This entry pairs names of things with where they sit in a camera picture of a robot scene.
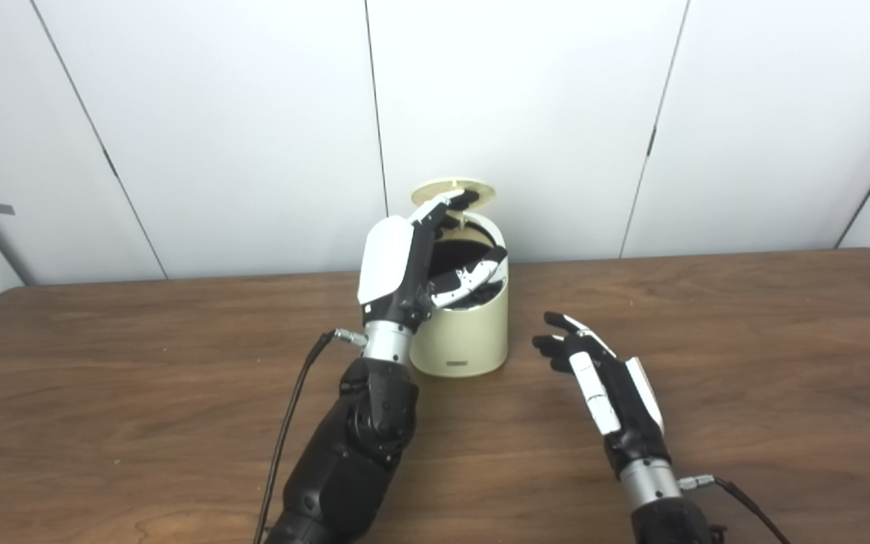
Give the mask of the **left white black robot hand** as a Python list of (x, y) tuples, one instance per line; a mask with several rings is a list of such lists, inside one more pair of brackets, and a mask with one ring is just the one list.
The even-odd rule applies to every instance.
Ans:
[(505, 247), (494, 246), (450, 272), (430, 274), (436, 241), (460, 224), (450, 213), (479, 199), (475, 190), (447, 190), (424, 201), (408, 219), (387, 217), (369, 231), (356, 294), (363, 326), (392, 323), (417, 332), (435, 310), (469, 298), (490, 282), (508, 257)]

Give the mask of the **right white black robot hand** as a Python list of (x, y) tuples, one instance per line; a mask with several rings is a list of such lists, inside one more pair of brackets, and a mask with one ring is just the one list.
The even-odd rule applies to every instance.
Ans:
[(565, 334), (535, 336), (532, 345), (552, 369), (575, 376), (615, 476), (632, 462), (672, 462), (662, 410), (639, 359), (619, 359), (594, 330), (568, 314), (545, 312), (543, 320)]

